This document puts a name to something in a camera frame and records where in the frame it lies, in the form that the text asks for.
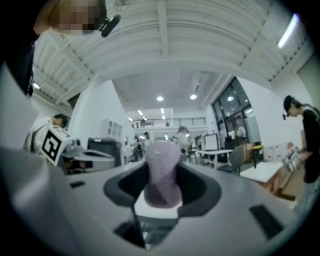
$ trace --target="black slot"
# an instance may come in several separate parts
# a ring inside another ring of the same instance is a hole
[[[269,239],[280,233],[284,226],[267,210],[264,205],[253,206],[249,211]]]
[[[83,185],[85,185],[85,183],[84,183],[83,181],[75,181],[75,182],[70,183],[70,187],[71,187],[72,189],[81,187],[81,186],[83,186]]]

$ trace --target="railing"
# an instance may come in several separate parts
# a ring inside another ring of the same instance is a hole
[[[193,127],[193,126],[205,126],[205,117],[191,117],[191,118],[169,118],[169,119],[148,119],[144,122],[141,120],[133,120],[132,125],[134,128],[143,127]]]

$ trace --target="computer monitor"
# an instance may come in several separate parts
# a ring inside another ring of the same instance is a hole
[[[218,136],[216,133],[204,136],[205,150],[218,150]]]

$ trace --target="purple object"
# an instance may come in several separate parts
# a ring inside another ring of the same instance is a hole
[[[177,184],[179,148],[170,142],[154,142],[148,146],[145,159],[149,168],[149,180],[144,189],[144,199],[156,208],[172,208],[181,201]]]

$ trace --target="glass window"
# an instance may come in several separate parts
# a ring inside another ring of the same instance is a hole
[[[235,95],[240,100],[240,104],[241,105],[248,104],[249,100],[248,100],[247,94],[246,94],[245,90],[243,89],[242,85],[240,84],[239,80],[234,79],[231,84],[232,84],[233,90],[235,92]]]
[[[228,87],[220,96],[220,102],[226,117],[230,117],[240,106],[234,92]]]
[[[215,113],[215,117],[216,117],[216,120],[220,120],[223,118],[222,116],[222,112],[221,112],[221,106],[219,104],[219,101],[217,100],[214,104],[214,113]]]

